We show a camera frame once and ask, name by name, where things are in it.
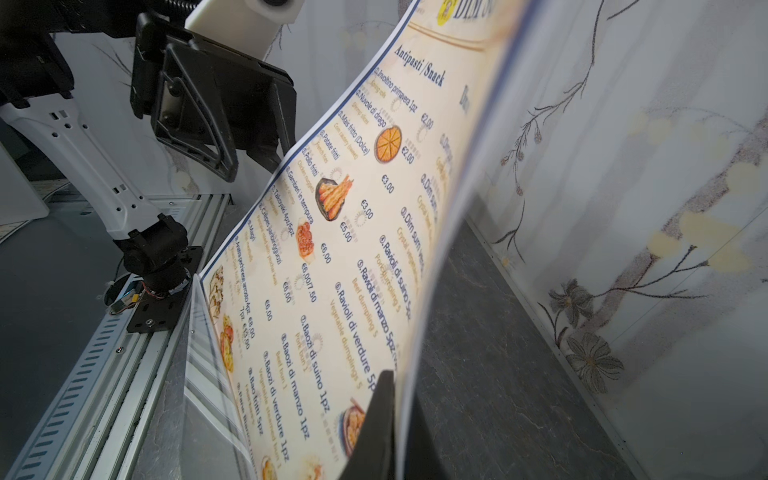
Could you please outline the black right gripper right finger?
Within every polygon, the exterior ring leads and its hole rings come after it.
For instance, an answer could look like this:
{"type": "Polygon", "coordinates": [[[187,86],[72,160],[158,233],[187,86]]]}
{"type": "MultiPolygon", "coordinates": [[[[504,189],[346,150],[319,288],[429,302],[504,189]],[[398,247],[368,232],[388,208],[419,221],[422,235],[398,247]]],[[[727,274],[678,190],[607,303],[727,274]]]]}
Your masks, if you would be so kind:
{"type": "Polygon", "coordinates": [[[405,480],[448,480],[418,396],[413,399],[404,454],[405,480]]]}

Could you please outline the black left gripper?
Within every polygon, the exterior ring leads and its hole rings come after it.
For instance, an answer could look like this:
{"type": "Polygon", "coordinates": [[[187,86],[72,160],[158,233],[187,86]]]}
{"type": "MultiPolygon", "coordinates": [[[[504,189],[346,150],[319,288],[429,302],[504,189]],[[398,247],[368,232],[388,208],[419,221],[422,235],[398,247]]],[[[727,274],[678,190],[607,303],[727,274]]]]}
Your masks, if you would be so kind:
{"type": "Polygon", "coordinates": [[[296,142],[297,94],[288,73],[142,13],[136,24],[131,107],[157,139],[227,183],[237,175],[228,120],[252,120],[246,153],[269,173],[296,142]]]}

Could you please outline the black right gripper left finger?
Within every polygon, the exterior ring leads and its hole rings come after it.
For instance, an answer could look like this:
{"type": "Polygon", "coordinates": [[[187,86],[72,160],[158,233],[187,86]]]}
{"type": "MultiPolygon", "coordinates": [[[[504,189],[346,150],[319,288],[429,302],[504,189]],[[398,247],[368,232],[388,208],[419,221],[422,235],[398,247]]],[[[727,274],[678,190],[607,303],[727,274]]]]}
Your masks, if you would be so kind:
{"type": "Polygon", "coordinates": [[[340,480],[395,478],[394,423],[394,372],[384,370],[379,375],[360,436],[340,480]]]}

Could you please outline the white acrylic menu rack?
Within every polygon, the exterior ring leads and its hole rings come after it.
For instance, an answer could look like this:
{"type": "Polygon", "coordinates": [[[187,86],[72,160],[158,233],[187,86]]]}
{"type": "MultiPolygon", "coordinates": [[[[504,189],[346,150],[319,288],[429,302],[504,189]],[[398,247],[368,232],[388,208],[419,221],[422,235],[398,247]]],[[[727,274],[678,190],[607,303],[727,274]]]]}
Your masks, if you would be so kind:
{"type": "Polygon", "coordinates": [[[200,279],[190,287],[180,451],[184,479],[255,479],[200,279]]]}

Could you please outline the dim sum laminated menu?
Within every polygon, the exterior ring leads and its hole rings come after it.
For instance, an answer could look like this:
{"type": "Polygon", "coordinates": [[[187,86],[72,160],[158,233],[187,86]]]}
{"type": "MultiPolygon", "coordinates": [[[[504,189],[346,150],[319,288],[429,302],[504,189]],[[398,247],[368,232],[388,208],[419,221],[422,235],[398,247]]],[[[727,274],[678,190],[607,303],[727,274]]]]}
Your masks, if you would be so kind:
{"type": "Polygon", "coordinates": [[[415,395],[449,478],[479,477],[502,306],[463,217],[579,9],[413,2],[205,266],[255,479],[339,479],[384,370],[394,479],[415,395]]]}

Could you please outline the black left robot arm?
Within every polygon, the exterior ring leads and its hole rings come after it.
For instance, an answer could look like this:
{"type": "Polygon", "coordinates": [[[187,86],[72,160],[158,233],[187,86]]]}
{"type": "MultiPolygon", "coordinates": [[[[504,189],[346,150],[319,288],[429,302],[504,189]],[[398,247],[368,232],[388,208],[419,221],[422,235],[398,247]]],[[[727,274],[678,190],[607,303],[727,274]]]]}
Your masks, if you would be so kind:
{"type": "Polygon", "coordinates": [[[226,182],[238,152],[268,171],[296,142],[296,91],[268,64],[298,1],[5,1],[1,5],[1,117],[38,147],[86,198],[142,283],[131,333],[173,329],[203,250],[109,158],[74,98],[57,33],[135,41],[130,104],[156,139],[226,182]]]}

